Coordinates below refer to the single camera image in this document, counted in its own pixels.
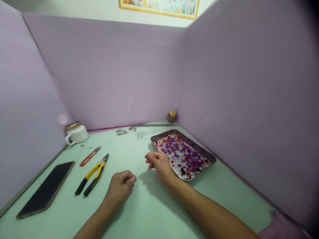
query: lavender panel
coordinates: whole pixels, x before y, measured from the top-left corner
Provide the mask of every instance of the lavender panel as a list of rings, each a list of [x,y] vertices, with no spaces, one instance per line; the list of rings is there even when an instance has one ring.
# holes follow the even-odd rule
[[[64,147],[71,119],[20,12],[0,1],[0,209]]]
[[[88,129],[166,119],[185,28],[24,14],[75,119]]]
[[[217,1],[187,30],[178,122],[312,227],[318,38],[300,1]]]

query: jar lid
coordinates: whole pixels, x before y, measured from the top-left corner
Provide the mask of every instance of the jar lid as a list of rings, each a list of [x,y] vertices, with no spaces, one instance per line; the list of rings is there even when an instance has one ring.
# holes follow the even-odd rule
[[[79,127],[79,126],[81,126],[81,125],[82,125],[81,121],[75,121],[75,122],[73,122],[73,123],[71,123],[71,124],[65,126],[65,129],[66,129],[66,130],[70,130],[70,129],[77,128],[77,127]]]

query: light green table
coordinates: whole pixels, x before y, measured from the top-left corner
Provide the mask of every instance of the light green table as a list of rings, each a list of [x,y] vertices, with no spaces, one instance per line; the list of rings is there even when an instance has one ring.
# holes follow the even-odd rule
[[[116,135],[116,129],[91,134],[83,144],[84,147],[76,144],[66,148],[0,219],[0,237],[72,238],[102,202],[112,175],[126,169],[136,173],[143,165],[136,175],[137,182],[130,197],[114,215],[103,237],[205,238],[192,217],[158,182],[156,171],[147,170],[144,155],[154,151],[151,136],[173,128],[194,139],[180,126],[139,127],[136,132],[129,131],[121,136]],[[102,151],[98,152],[100,154],[80,167],[79,163],[97,146],[102,146]],[[83,177],[107,153],[110,157],[97,186],[87,198],[84,198],[83,194],[75,196],[74,192]],[[57,164],[68,161],[75,161],[76,164],[50,208],[40,214],[16,220],[18,212],[51,170]],[[272,207],[219,161],[189,184],[230,210],[256,233],[272,221]]]

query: smartphone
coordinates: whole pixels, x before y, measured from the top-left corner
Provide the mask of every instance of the smartphone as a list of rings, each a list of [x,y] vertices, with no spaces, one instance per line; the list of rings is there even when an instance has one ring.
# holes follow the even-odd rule
[[[17,215],[17,219],[25,218],[47,210],[69,175],[75,162],[67,162],[55,166],[27,204]]]

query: pliers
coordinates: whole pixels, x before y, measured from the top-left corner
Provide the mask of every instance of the pliers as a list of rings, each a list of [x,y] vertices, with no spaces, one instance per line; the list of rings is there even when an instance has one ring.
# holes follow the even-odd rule
[[[104,169],[104,166],[106,165],[106,161],[109,158],[109,154],[105,155],[104,158],[102,158],[102,160],[100,162],[97,163],[97,165],[95,165],[94,168],[91,169],[91,171],[85,176],[85,178],[83,179],[82,183],[80,184],[80,186],[78,187],[78,189],[76,190],[75,194],[76,195],[80,195],[80,193],[82,192],[84,186],[86,185],[87,181],[89,180],[89,178],[94,174],[94,172],[96,170],[99,169],[96,177],[94,178],[93,182],[90,184],[90,186],[85,190],[84,192],[84,196],[88,196],[89,193],[92,191],[92,189],[96,186],[97,182],[100,180],[100,177],[102,176],[102,172]]]

